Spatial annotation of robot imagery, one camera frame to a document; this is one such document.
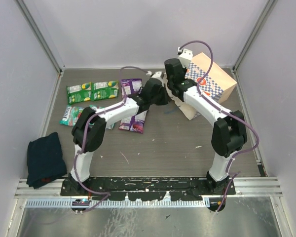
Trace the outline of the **purple snack packet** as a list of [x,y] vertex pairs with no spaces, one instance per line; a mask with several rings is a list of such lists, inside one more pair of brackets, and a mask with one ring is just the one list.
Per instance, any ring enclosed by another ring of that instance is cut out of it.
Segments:
[[125,95],[139,92],[142,87],[142,79],[122,79],[120,83],[123,98]]
[[118,129],[143,134],[146,115],[147,111],[144,111],[135,116],[124,118],[121,120]]

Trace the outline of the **checkered paper bag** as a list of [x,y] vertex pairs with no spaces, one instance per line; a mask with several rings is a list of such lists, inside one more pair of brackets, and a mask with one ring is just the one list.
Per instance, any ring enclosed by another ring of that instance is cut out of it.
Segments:
[[215,62],[212,62],[205,53],[193,56],[188,68],[184,68],[178,58],[168,59],[164,62],[164,65],[166,70],[166,76],[164,76],[166,91],[188,120],[200,116],[200,112],[183,102],[179,96],[172,94],[167,87],[167,73],[184,73],[185,81],[190,79],[195,83],[200,83],[201,91],[219,104],[229,98],[237,85],[237,82]]

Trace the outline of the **green snack packet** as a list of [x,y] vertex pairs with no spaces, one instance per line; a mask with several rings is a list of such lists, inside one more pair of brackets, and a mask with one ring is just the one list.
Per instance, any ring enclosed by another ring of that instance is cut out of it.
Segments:
[[117,80],[92,83],[91,101],[116,98],[119,92]]
[[78,84],[74,86],[67,86],[67,100],[68,104],[89,101],[91,99],[91,82]]

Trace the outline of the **teal mint candy packet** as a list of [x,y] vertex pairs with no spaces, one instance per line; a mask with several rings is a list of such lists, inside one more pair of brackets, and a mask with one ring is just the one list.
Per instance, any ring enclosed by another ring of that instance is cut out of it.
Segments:
[[64,115],[62,119],[59,121],[59,124],[70,127],[75,126],[83,110],[83,107],[67,105]]
[[[89,105],[89,107],[91,109],[93,109],[94,111],[97,111],[99,109],[102,109],[103,107],[99,107],[99,106],[95,106],[95,105]],[[93,126],[94,123],[90,123],[89,127],[91,128]],[[106,129],[112,130],[114,128],[115,123],[112,123],[110,126],[107,126]]]

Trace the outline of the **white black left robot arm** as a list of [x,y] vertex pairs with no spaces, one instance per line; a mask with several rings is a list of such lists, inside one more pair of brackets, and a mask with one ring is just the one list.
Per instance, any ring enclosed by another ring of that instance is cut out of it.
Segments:
[[150,77],[139,91],[127,94],[123,86],[122,101],[99,110],[86,107],[72,129],[74,162],[69,173],[71,190],[78,196],[90,191],[90,165],[112,124],[147,111],[151,105],[166,105],[167,91],[163,79]]

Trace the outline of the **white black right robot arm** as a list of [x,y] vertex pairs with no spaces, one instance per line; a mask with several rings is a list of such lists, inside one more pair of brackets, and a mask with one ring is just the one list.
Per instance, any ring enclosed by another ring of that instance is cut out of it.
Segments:
[[186,68],[177,58],[164,62],[166,90],[178,106],[190,106],[197,110],[213,127],[211,145],[215,151],[213,164],[206,174],[206,188],[218,194],[228,183],[233,156],[247,142],[244,116],[222,107],[211,97],[201,92],[197,83],[185,78]]

